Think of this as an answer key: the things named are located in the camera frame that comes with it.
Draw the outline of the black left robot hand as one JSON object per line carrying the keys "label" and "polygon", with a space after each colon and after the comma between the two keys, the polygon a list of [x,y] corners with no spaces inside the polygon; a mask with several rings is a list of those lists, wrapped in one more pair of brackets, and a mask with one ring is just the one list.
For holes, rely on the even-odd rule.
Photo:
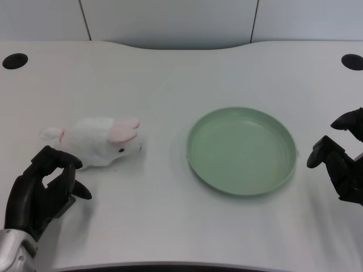
{"label": "black left robot hand", "polygon": [[75,179],[82,162],[73,155],[45,146],[11,189],[5,212],[5,229],[20,230],[39,241],[48,224],[60,218],[75,202],[89,200],[91,192]]}

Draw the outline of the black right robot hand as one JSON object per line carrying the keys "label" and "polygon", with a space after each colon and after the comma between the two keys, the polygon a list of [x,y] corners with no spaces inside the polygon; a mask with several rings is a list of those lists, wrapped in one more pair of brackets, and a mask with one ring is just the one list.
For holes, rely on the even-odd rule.
{"label": "black right robot hand", "polygon": [[[337,118],[331,127],[348,130],[362,141],[362,108],[347,112]],[[323,136],[315,145],[307,160],[308,168],[325,164],[339,200],[362,204],[362,155],[350,158],[345,149],[330,137]]]}

